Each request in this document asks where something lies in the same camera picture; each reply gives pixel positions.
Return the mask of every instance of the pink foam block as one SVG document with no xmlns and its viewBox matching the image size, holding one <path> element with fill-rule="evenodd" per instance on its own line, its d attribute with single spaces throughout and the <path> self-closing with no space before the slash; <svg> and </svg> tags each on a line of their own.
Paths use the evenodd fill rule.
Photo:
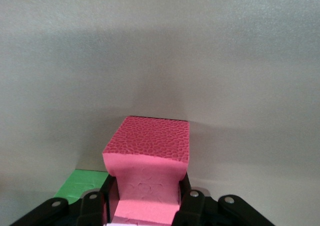
<svg viewBox="0 0 320 226">
<path fill-rule="evenodd" d="M 189 162 L 189 123 L 129 116 L 102 154 L 118 182 L 115 216 L 170 225 Z"/>
</svg>

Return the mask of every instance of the pink foam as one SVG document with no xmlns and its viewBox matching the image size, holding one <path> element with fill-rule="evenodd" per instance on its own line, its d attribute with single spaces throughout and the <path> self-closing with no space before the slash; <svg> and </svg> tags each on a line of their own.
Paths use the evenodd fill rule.
<svg viewBox="0 0 320 226">
<path fill-rule="evenodd" d="M 103 151 L 103 160 L 118 181 L 116 217 L 170 225 L 189 162 L 189 123 L 127 117 Z"/>
</svg>

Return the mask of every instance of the gray backdrop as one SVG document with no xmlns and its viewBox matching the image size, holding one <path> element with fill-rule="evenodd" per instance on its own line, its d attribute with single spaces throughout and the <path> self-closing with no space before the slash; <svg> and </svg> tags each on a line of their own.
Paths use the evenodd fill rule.
<svg viewBox="0 0 320 226">
<path fill-rule="evenodd" d="M 0 219 L 127 115 L 190 121 L 189 176 L 277 226 L 319 225 L 320 0 L 0 0 Z"/>
</svg>

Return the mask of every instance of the green foam block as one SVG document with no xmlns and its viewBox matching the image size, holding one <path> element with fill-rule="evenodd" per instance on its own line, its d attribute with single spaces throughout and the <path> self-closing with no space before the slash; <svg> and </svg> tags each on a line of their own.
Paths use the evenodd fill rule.
<svg viewBox="0 0 320 226">
<path fill-rule="evenodd" d="M 85 191 L 100 189 L 107 176 L 107 172 L 74 170 L 54 197 L 65 198 L 69 204 L 72 204 Z"/>
</svg>

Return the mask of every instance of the white wall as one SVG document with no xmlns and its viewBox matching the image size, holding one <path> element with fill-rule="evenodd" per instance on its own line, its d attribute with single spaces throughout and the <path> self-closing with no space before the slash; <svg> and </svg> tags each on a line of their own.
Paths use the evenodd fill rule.
<svg viewBox="0 0 320 226">
<path fill-rule="evenodd" d="M 320 0 L 0 0 L 0 219 L 53 196 L 127 115 L 191 122 L 189 176 L 320 221 Z"/>
</svg>

